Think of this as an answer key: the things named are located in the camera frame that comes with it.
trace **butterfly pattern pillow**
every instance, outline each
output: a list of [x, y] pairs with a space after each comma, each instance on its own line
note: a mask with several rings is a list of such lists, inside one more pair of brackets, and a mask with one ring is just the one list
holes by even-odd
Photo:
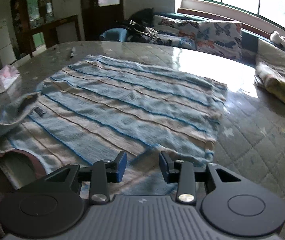
[[233, 21], [199, 22], [197, 50], [230, 59], [239, 59], [241, 52], [241, 23]]
[[160, 34], [186, 37], [195, 41], [199, 23], [192, 20], [178, 20], [155, 15], [153, 28]]
[[158, 34], [157, 39], [151, 40], [149, 43], [178, 47], [182, 49], [196, 50], [195, 41], [188, 37], [175, 37], [175, 36]]

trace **butterfly print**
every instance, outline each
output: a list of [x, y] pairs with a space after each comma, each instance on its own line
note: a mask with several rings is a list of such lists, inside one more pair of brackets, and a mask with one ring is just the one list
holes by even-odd
[[170, 32], [164, 32], [164, 31], [158, 31], [159, 34], [164, 34], [164, 35], [168, 35], [168, 36], [177, 36], [175, 33], [170, 33]]
[[199, 29], [199, 23], [198, 22], [194, 22], [194, 21], [184, 21], [182, 23], [179, 23], [178, 27], [182, 27], [182, 26], [185, 26], [185, 25], [188, 25], [188, 24], [190, 24], [191, 26], [193, 26], [196, 29]]
[[208, 46], [208, 47], [211, 47], [212, 49], [215, 48], [213, 41], [198, 41], [197, 46], [198, 47]]
[[227, 36], [230, 36], [230, 27], [231, 27], [231, 23], [226, 24], [223, 28], [218, 24], [218, 23], [213, 23], [215, 28], [216, 28], [216, 35], [220, 35], [221, 33], [224, 33]]
[[220, 55], [219, 55], [219, 54], [217, 54], [218, 56], [225, 57], [225, 58], [230, 58], [230, 59], [236, 59], [236, 56], [226, 57], [226, 55], [225, 55], [225, 54], [223, 54], [221, 51], [220, 51], [219, 53], [220, 53]]
[[191, 47], [195, 47], [195, 42], [192, 39], [188, 39], [188, 38], [181, 38], [179, 43], [178, 43], [178, 47], [179, 48], [183, 48], [184, 44], [188, 44]]
[[165, 26], [169, 26], [169, 27], [172, 27], [172, 28], [175, 28], [174, 24], [173, 24], [173, 21], [171, 20], [167, 20], [167, 19], [162, 19], [158, 25], [165, 25]]
[[178, 36], [180, 36], [180, 37], [188, 37], [188, 38], [190, 38], [192, 40], [196, 39], [196, 35], [194, 33], [191, 33], [191, 35], [189, 35], [187, 33], [184, 33], [183, 31], [179, 31]]
[[165, 45], [165, 46], [171, 46], [171, 44], [172, 44], [172, 40], [167, 40], [167, 41], [163, 42], [160, 38], [157, 38], [156, 42], [159, 45]]
[[235, 24], [236, 24], [237, 32], [240, 33], [240, 31], [241, 31], [241, 23], [235, 23]]
[[205, 40], [209, 40], [209, 36], [208, 36], [209, 31], [210, 31], [210, 28], [205, 29], [204, 32], [198, 31], [197, 38], [198, 39], [204, 38]]
[[222, 47], [226, 47], [226, 48], [229, 48], [229, 49], [232, 49], [233, 46], [236, 45], [236, 43], [234, 41], [230, 41], [230, 42], [221, 42], [221, 41], [215, 41], [216, 44], [222, 46]]
[[238, 47], [241, 49], [241, 40], [237, 37], [235, 37], [235, 40], [237, 41]]

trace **window sill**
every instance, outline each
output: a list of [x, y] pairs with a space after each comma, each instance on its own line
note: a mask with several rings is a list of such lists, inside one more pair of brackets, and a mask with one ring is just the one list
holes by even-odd
[[281, 36], [285, 36], [285, 30], [273, 25], [272, 23], [260, 19], [255, 15], [225, 5], [203, 0], [182, 0], [181, 8], [226, 17], [229, 19], [240, 21], [246, 25], [252, 26], [258, 30], [262, 30], [263, 32], [268, 34], [277, 31], [280, 33]]

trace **folded cloth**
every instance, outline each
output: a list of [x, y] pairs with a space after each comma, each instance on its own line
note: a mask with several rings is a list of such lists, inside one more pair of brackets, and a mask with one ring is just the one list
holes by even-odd
[[285, 51], [276, 48], [274, 45], [262, 39], [258, 39], [256, 65], [260, 62], [268, 65], [281, 76], [285, 77]]
[[256, 65], [256, 74], [262, 79], [266, 90], [285, 103], [285, 77], [265, 62]]
[[0, 136], [18, 126], [36, 107], [40, 92], [22, 95], [8, 104], [0, 115]]

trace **pillow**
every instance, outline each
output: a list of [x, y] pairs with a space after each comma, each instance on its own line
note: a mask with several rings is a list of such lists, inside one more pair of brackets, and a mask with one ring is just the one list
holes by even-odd
[[161, 34], [187, 37], [196, 40], [199, 22], [192, 20], [178, 20], [160, 15], [154, 16], [154, 29]]
[[258, 39], [256, 64], [259, 62], [264, 62], [285, 77], [285, 51], [262, 39]]
[[241, 58], [241, 27], [235, 21], [200, 22], [197, 50], [230, 59]]
[[195, 41], [188, 37], [175, 37], [163, 34], [158, 34], [157, 37], [158, 38], [155, 41], [151, 41], [150, 43], [196, 50]]

